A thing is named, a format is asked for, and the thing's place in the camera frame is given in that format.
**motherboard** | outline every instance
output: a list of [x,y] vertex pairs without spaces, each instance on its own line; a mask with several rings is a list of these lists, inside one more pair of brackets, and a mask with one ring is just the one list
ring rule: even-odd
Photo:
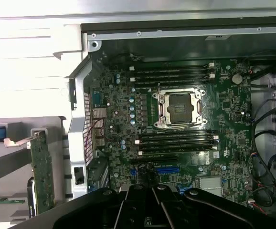
[[160,183],[181,194],[198,187],[245,205],[252,190],[247,72],[237,60],[105,69],[88,90],[93,147],[109,158],[110,187]]

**cpu socket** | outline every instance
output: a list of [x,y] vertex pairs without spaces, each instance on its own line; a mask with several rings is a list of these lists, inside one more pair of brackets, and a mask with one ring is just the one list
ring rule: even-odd
[[182,128],[207,123],[202,118],[202,96],[206,92],[195,88],[161,90],[153,94],[158,100],[157,128]]

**circuit board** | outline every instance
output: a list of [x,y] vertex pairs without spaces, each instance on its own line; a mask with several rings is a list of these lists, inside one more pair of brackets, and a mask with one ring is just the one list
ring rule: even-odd
[[[167,68],[189,66],[197,75],[197,69],[203,66],[204,71],[207,65],[211,66],[205,67],[209,72],[207,79],[193,77],[188,81],[185,74],[171,72],[158,78]],[[117,190],[123,184],[139,182],[139,166],[149,166],[151,162],[156,180],[176,186],[180,193],[199,187],[245,205],[252,187],[246,167],[252,149],[247,71],[247,66],[237,60],[140,63],[106,69],[91,85],[90,92],[92,118],[101,119],[92,131],[94,147],[109,157],[111,188]],[[160,91],[164,90],[170,93],[170,103],[183,100],[185,105],[177,104],[172,111],[170,104],[168,112],[174,116],[160,121],[159,113],[164,112],[159,105]],[[176,97],[172,99],[173,90],[195,93],[198,106],[186,104],[188,94],[174,93]],[[177,124],[183,119],[181,113],[188,113],[185,106],[192,112],[186,120],[191,125],[168,126],[168,121]],[[192,117],[201,114],[192,125]],[[162,136],[160,141],[152,140],[158,136]],[[201,138],[196,136],[203,136],[207,144],[197,144]],[[186,144],[190,141],[194,141],[194,147],[189,150]]]
[[37,215],[54,207],[54,186],[52,159],[48,150],[44,131],[34,133],[36,139],[31,141],[32,169],[35,182]]

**screw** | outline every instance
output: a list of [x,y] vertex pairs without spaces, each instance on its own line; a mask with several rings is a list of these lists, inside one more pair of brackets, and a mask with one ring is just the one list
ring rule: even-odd
[[165,190],[165,189],[166,189],[166,187],[165,187],[164,185],[158,185],[157,188],[158,188],[159,190]]
[[199,194],[198,191],[196,191],[196,190],[190,190],[189,193],[193,196],[196,196]]
[[137,189],[137,190],[140,190],[142,189],[143,187],[141,185],[135,185],[134,189]]
[[107,190],[107,191],[103,192],[102,194],[103,194],[103,195],[110,195],[111,193],[112,193],[112,191]]

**vent grille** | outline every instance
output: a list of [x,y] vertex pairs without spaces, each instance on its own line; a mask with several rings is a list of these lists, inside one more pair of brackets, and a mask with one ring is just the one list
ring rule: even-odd
[[89,94],[84,93],[84,104],[85,104],[85,124],[83,130],[84,136],[84,150],[85,150],[85,160],[86,165],[89,165],[93,158],[93,147],[92,147],[92,135],[88,133],[91,128],[91,117],[90,117],[90,101]]

